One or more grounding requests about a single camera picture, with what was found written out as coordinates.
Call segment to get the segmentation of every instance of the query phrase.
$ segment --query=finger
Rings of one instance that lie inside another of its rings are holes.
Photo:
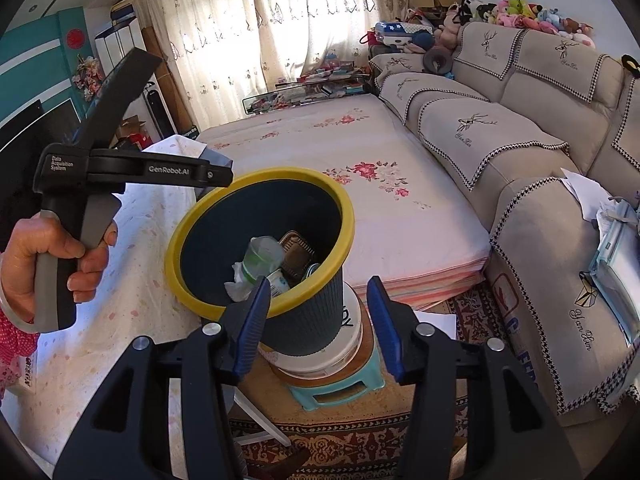
[[[74,272],[66,280],[66,288],[71,291],[85,292],[95,290],[100,285],[101,272]]]
[[[103,240],[95,249],[90,249],[80,260],[78,270],[82,272],[99,272],[109,264],[109,249]]]
[[[103,239],[107,242],[108,246],[115,247],[118,241],[118,225],[116,222],[111,222],[111,225],[109,225],[107,231],[104,233]]]
[[[80,258],[84,245],[67,233],[53,218],[21,219],[14,227],[6,252],[12,256],[29,258],[50,253],[57,258]]]
[[[95,290],[74,292],[74,303],[86,303],[87,301],[91,301],[93,298],[95,298]]]

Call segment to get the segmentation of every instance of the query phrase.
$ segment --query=white metal leg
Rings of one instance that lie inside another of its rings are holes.
[[[236,442],[238,444],[254,444],[255,442],[262,442],[264,440],[269,440],[270,438],[275,438],[283,446],[291,445],[291,441],[287,438],[287,436],[278,428],[276,428],[273,423],[268,418],[266,418],[260,412],[260,410],[258,410],[258,408],[256,408],[252,404],[249,399],[246,398],[244,393],[238,390],[238,388],[234,389],[234,400],[236,404],[240,406],[247,415],[249,415],[255,422],[260,425],[261,428],[265,430],[261,433],[254,433],[241,438],[237,438]]]

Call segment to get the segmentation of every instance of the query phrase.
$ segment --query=trash can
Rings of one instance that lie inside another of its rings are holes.
[[[322,173],[270,168],[246,174],[203,197],[176,228],[165,273],[178,300],[217,320],[233,303],[224,283],[234,280],[249,240],[280,240],[297,231],[321,265],[299,285],[271,299],[261,341],[293,356],[318,352],[342,324],[342,264],[354,235],[353,206],[345,190]]]

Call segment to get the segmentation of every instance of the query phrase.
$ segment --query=sofa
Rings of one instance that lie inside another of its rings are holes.
[[[640,91],[606,54],[561,36],[471,22],[454,80],[422,56],[370,60],[375,91],[438,159],[490,232],[484,269],[511,347],[565,428],[585,474],[637,409],[625,339],[590,282],[599,243],[563,170],[634,206]]]

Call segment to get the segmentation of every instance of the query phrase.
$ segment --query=yellow trash can rim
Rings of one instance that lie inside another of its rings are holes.
[[[273,298],[267,317],[284,314],[316,295],[335,273],[338,272],[349,254],[355,232],[353,205],[351,205],[351,200],[347,192],[335,180],[323,173],[319,173],[319,171],[291,167],[269,168],[240,176],[234,179],[231,186],[212,191],[199,202],[196,202],[195,206],[184,216],[175,229],[164,257],[164,273],[169,288],[171,288],[176,295],[178,301],[201,317],[218,320],[225,311],[225,307],[205,303],[194,297],[188,290],[182,278],[182,271],[180,270],[180,255],[184,241],[200,217],[216,202],[243,187],[267,180],[300,180],[314,184],[334,199],[342,217],[338,239],[327,258],[318,267],[316,272],[309,276],[304,282],[301,282],[284,294]]]

